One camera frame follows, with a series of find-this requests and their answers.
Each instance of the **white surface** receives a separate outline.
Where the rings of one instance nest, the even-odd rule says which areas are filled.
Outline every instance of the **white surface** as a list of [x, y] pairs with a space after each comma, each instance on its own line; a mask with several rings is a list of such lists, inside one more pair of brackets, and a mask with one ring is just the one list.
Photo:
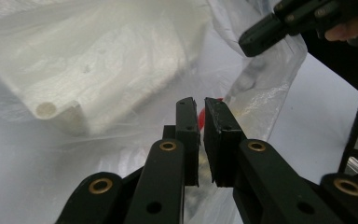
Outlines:
[[308, 54], [269, 142], [317, 184], [336, 173], [358, 106], [358, 91]]

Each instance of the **red object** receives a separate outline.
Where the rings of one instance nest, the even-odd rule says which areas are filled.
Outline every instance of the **red object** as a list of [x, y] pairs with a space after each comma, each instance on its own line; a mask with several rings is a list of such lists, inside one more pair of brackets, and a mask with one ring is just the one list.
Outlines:
[[199, 128], [200, 130], [203, 129], [203, 126], [205, 125], [205, 107], [202, 108], [200, 114], [199, 114]]

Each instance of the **clear plastic bag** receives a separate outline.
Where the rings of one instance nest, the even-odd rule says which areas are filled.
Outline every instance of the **clear plastic bag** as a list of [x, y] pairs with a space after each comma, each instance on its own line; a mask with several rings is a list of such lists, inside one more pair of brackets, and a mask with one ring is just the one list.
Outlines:
[[[245, 101], [251, 90], [244, 80], [264, 92], [285, 83], [272, 97], [272, 115], [261, 118], [272, 127], [305, 55], [293, 53], [300, 41], [287, 38], [258, 58], [244, 58], [232, 40], [261, 18], [260, 7], [209, 3], [0, 1], [0, 223], [53, 223], [88, 175], [126, 176], [143, 166], [163, 125], [174, 124], [174, 104], [182, 98], [193, 96], [201, 110], [205, 97], [229, 92], [226, 100], [243, 125], [246, 110], [236, 106], [264, 108], [246, 107], [254, 98]], [[276, 64], [278, 84], [264, 82]], [[258, 78], [257, 69], [266, 75]], [[245, 124], [247, 134], [269, 135], [266, 125], [252, 125]], [[185, 223], [238, 219], [230, 189], [210, 182], [202, 149], [200, 188], [186, 188]]]

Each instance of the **transparent plastic sheet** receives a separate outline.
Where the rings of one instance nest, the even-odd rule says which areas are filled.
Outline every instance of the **transparent plastic sheet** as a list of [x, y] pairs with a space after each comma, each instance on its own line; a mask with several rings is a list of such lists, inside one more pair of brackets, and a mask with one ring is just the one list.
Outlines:
[[[206, 96], [229, 91], [231, 108], [246, 106], [239, 104], [244, 80], [260, 83], [257, 69], [270, 72], [277, 55], [290, 86], [298, 41], [260, 56], [265, 66], [243, 58], [232, 41], [269, 4], [209, 3], [213, 26], [200, 0], [0, 1], [0, 223], [53, 223], [88, 175], [125, 176], [144, 165], [182, 98], [193, 96], [200, 110]], [[277, 115], [280, 106], [268, 109]], [[238, 221], [231, 193], [211, 183], [202, 148], [200, 188], [186, 188], [185, 223]]]

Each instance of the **human hand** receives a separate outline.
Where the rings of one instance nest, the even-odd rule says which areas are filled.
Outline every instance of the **human hand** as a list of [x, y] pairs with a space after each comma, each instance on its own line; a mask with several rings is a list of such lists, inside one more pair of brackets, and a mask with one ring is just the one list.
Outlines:
[[345, 41], [356, 36], [358, 36], [358, 17], [341, 23], [324, 34], [324, 37], [329, 41]]

